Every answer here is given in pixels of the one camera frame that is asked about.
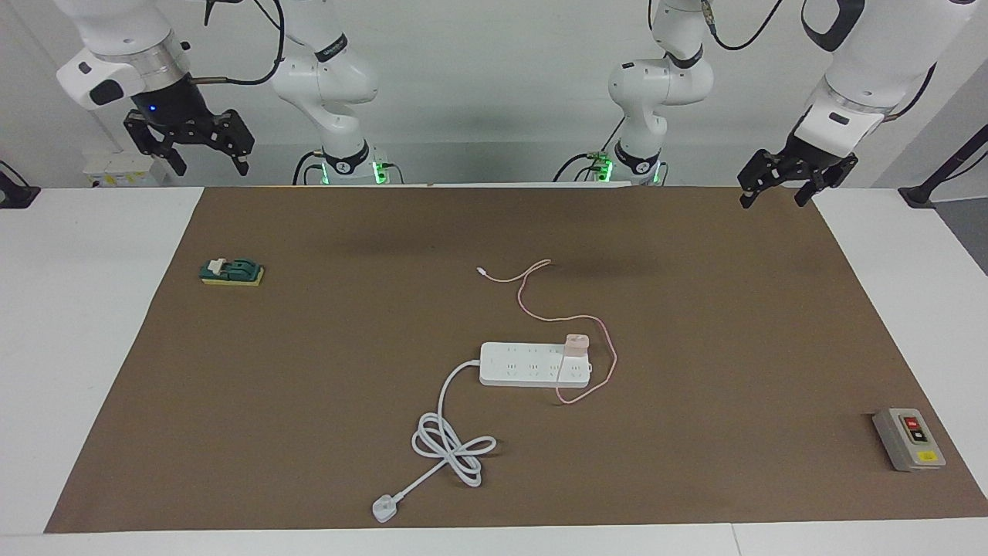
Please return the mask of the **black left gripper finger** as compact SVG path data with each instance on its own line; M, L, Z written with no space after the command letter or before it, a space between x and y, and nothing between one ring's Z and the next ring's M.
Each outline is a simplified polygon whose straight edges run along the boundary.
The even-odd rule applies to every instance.
M805 172L806 182L794 195L795 204L804 207L818 193L839 186L839 168L812 168L808 166Z
M742 189L739 198L741 207L745 210L750 209L759 194L786 183L787 165L787 156L771 154L766 149L756 151L737 175Z

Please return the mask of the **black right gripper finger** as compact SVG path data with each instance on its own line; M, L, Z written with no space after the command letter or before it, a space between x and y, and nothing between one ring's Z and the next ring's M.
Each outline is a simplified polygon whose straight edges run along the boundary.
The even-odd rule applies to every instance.
M212 118L212 148L232 159L241 176L249 172L247 156L251 154L255 138L237 110L225 110Z
M168 134L165 134L163 138L155 137L152 131L156 129L144 115L127 115L123 120L123 125L141 154L154 156L167 162L177 176L186 174L187 163L174 147L174 142Z

